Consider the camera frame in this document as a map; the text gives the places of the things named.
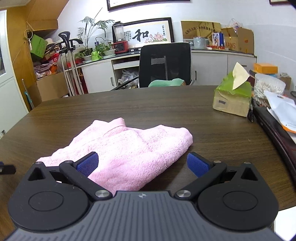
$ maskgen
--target picture frame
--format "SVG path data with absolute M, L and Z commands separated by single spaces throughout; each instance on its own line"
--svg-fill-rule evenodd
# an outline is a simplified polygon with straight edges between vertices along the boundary
M 190 0 L 107 0 L 108 11 L 157 2 L 180 2 Z
M 148 44 L 173 43 L 174 32 L 171 18 L 152 18 L 123 23 L 125 40 L 129 49 L 141 48 Z M 116 42 L 112 28 L 113 42 Z
M 270 5 L 291 4 L 288 0 L 269 0 Z

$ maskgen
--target wooden wall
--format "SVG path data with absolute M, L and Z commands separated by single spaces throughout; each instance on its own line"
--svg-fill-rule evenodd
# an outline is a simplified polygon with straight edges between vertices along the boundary
M 24 32 L 50 31 L 58 28 L 57 19 L 69 0 L 31 0 L 26 6 L 7 9 L 7 36 L 13 69 L 28 110 L 29 103 L 22 84 L 27 88 L 37 81 L 31 59 L 29 43 Z
M 26 29 L 27 15 L 25 13 L 25 7 L 8 8 L 7 36 L 11 61 L 23 99 L 28 110 L 30 110 L 22 79 L 24 79 L 25 85 L 29 87 L 36 81 L 36 75 L 34 73 L 29 43 L 24 38 Z

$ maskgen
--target dark brown tabletop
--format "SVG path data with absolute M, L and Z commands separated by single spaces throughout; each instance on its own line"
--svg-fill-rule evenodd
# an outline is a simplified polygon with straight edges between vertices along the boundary
M 0 176 L 0 239 L 13 229 L 8 200 L 38 158 L 67 146 L 94 120 L 124 118 L 128 127 L 185 127 L 193 145 L 144 190 L 175 193 L 196 179 L 186 165 L 195 151 L 208 160 L 239 166 L 252 162 L 276 195 L 280 209 L 296 206 L 288 172 L 267 135 L 247 118 L 213 110 L 214 86 L 178 86 L 109 91 L 43 102 L 0 140 L 0 161 L 14 164 L 15 175 Z

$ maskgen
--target mesh chair back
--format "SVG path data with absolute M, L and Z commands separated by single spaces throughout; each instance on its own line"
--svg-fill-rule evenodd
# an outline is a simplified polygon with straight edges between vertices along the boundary
M 180 78 L 191 82 L 191 47 L 189 43 L 145 45 L 141 48 L 139 66 L 140 88 L 154 80 Z

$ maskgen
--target gray gripper base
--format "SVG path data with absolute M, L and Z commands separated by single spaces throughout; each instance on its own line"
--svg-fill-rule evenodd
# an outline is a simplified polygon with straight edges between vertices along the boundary
M 168 192 L 123 192 L 95 202 L 80 222 L 51 233 L 17 229 L 8 241 L 280 241 L 270 229 L 235 233 L 204 220 Z

